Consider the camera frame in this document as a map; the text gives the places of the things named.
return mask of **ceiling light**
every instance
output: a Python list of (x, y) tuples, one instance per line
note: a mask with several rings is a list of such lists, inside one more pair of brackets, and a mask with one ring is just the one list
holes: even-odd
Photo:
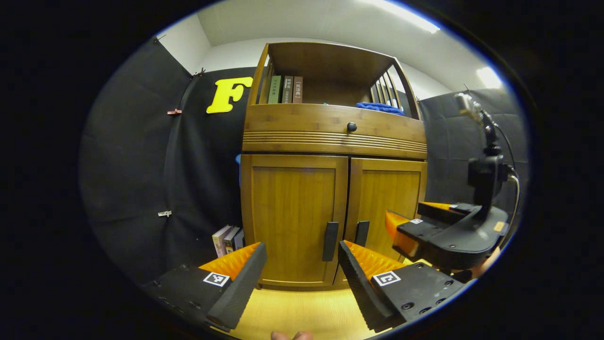
[(501, 87), (501, 80), (491, 67), (481, 68), (480, 70), (476, 71), (476, 73), (478, 74), (478, 77), (480, 77), (480, 80), (483, 81), (483, 84), (485, 84), (488, 88)]
[(404, 9), (399, 4), (395, 4), (395, 3), (387, 1), (387, 0), (359, 0), (359, 1), (364, 2), (366, 4), (374, 5), (383, 10), (386, 10), (392, 14), (395, 14), (395, 15), (401, 17), (402, 19), (404, 19), (405, 21), (407, 21), (411, 24), (414, 24), (415, 26), (418, 26), (419, 28), (422, 28), (430, 33), (435, 33), (436, 31), (440, 30), (440, 28), (438, 28), (433, 23), (427, 21), (426, 19), (422, 18), (421, 16), (419, 16), (409, 10)]

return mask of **book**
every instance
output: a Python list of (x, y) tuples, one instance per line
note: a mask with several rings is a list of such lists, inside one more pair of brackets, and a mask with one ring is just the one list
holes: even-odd
[(294, 77), (294, 95), (292, 103), (302, 102), (302, 77)]
[(240, 229), (240, 227), (233, 227), (231, 231), (229, 231), (228, 235), (225, 236), (223, 242), (225, 244), (227, 254), (230, 254), (235, 250), (235, 242), (233, 241), (233, 237)]
[(294, 94), (294, 77), (293, 76), (285, 76), (283, 78), (283, 94), (281, 103), (291, 103), (292, 95)]
[(281, 99), (281, 81), (283, 80), (282, 76), (273, 76), (271, 79), (271, 89), (268, 93), (268, 103), (276, 104), (279, 103)]
[(237, 233), (237, 235), (235, 235), (233, 240), (235, 241), (235, 250), (239, 250), (239, 249), (245, 247), (245, 237), (243, 235), (243, 229), (239, 230), (239, 232)]
[(224, 256), (227, 254), (227, 250), (225, 248), (223, 240), (228, 232), (231, 230), (233, 226), (226, 225), (221, 230), (217, 231), (212, 235), (212, 240), (214, 241), (214, 248), (216, 248), (216, 255), (218, 257)]

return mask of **black fabric backdrop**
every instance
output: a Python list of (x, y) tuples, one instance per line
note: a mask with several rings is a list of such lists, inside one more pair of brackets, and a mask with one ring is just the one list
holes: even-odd
[[(136, 283), (185, 262), (216, 258), (211, 235), (226, 224), (242, 225), (235, 157), (241, 153), (249, 89), (237, 102), (230, 99), (230, 112), (206, 109), (217, 80), (252, 77), (254, 71), (235, 68), (191, 79), (161, 44), (150, 41), (101, 91), (82, 139), (80, 187), (100, 244)], [(525, 186), (528, 160), (517, 105), (502, 91), (471, 94), (507, 133)], [(420, 102), (428, 201), (472, 201), (467, 160), (482, 155), (484, 136), (460, 117), (452, 96)], [(409, 113), (406, 100), (402, 104)], [(176, 107), (182, 114), (166, 114)], [(502, 148), (508, 159), (507, 146)], [(506, 183), (495, 204), (511, 214), (514, 198), (513, 185)], [(172, 215), (157, 215), (166, 210)]]

